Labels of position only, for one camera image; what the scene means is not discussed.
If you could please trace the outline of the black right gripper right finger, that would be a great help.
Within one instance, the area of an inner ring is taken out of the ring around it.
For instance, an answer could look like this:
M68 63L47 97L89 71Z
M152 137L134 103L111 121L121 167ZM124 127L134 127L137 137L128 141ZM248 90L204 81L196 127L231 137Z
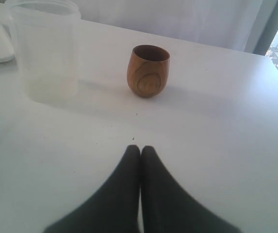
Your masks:
M141 202L146 233L239 233L190 196L152 146L141 153Z

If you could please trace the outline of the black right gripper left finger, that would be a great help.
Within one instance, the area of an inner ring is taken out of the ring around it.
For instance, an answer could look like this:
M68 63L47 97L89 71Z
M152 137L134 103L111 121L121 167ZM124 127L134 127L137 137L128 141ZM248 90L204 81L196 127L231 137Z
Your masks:
M81 206L48 226L46 233L138 233L140 150L127 146L105 183Z

